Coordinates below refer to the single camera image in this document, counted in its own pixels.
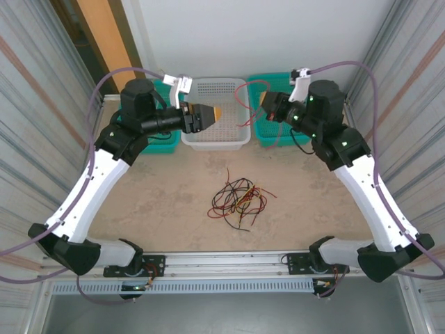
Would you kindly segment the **teal plastic basket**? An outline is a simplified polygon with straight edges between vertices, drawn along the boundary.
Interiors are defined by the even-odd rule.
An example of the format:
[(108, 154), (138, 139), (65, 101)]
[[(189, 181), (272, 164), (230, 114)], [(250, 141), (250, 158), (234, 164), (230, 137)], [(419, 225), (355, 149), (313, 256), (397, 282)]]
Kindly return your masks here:
[[(142, 133), (142, 123), (154, 116), (157, 111), (170, 107), (168, 85), (161, 80), (132, 79), (120, 93), (120, 108), (117, 123), (124, 128)], [(168, 130), (165, 133), (152, 134), (148, 137), (148, 146), (143, 154), (172, 154), (179, 142), (178, 132)]]
[[(252, 83), (248, 85), (248, 94), (250, 105), (254, 111), (258, 109), (260, 95), (267, 87), (270, 88), (270, 91), (284, 93), (290, 93), (293, 90), (293, 86), (289, 84), (288, 72), (254, 74), (251, 77), (248, 77), (248, 82), (250, 81)], [(295, 145), (292, 136), (290, 135), (291, 127), (285, 122), (277, 123), (267, 121), (264, 113), (258, 121), (253, 124), (253, 129), (260, 145), (264, 148), (270, 146), (282, 147)]]

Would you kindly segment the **black controller board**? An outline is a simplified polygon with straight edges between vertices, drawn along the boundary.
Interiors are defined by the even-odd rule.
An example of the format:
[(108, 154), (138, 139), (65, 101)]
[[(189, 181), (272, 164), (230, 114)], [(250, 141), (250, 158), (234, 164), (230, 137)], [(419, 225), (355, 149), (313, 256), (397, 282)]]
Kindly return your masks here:
[(318, 299), (330, 297), (334, 293), (334, 285), (336, 280), (334, 278), (321, 278), (312, 280), (314, 288), (313, 295)]
[(141, 297), (146, 291), (151, 288), (150, 283), (146, 283), (143, 285), (123, 285), (121, 287), (119, 296), (122, 300), (125, 301), (135, 301), (139, 297)]

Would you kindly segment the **white plastic basket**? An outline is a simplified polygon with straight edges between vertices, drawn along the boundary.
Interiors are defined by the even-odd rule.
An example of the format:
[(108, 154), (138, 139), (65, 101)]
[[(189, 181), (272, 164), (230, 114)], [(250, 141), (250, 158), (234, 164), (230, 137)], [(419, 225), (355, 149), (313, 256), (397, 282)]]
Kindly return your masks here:
[(221, 118), (199, 134), (181, 134), (183, 144), (197, 151), (239, 150), (251, 138), (249, 97), (244, 80), (235, 78), (195, 79), (184, 100), (215, 106)]

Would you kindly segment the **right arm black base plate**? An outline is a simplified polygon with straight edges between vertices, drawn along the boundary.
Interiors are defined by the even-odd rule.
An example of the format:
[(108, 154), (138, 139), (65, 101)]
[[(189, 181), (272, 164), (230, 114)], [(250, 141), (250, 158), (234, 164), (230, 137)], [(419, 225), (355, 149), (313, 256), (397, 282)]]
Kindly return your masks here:
[(350, 269), (342, 264), (326, 264), (309, 252), (287, 253), (281, 259), (290, 275), (328, 275), (349, 273)]

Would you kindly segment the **orange wooden door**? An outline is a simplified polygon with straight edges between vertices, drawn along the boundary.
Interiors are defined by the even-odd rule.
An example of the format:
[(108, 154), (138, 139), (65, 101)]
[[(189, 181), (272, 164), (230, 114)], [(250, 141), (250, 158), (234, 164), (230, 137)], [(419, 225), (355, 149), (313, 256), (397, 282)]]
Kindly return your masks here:
[(124, 0), (70, 0), (99, 64), (108, 73), (142, 67)]

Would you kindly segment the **aluminium rail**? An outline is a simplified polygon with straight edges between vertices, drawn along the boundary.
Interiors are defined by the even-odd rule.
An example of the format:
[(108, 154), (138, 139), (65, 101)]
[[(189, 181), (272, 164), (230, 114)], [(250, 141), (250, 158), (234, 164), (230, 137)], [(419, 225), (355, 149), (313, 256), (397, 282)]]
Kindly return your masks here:
[[(234, 252), (166, 252), (152, 253), (165, 255), (165, 269), (158, 280), (204, 280), (204, 279), (256, 279), (285, 278), (289, 276), (284, 265), (287, 253), (308, 253), (308, 250), (270, 250)], [(62, 269), (62, 266), (49, 257), (44, 257), (38, 272), (39, 276), (48, 275)], [(95, 267), (81, 280), (146, 280), (142, 277), (105, 278), (104, 267)]]

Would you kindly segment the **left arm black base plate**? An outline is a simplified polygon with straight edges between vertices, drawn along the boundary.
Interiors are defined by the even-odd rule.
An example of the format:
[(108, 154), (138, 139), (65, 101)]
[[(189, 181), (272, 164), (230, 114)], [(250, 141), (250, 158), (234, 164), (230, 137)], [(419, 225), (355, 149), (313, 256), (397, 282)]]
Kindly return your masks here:
[(142, 255), (140, 262), (126, 267), (108, 266), (103, 271), (105, 278), (157, 278), (163, 277), (165, 270), (164, 255)]

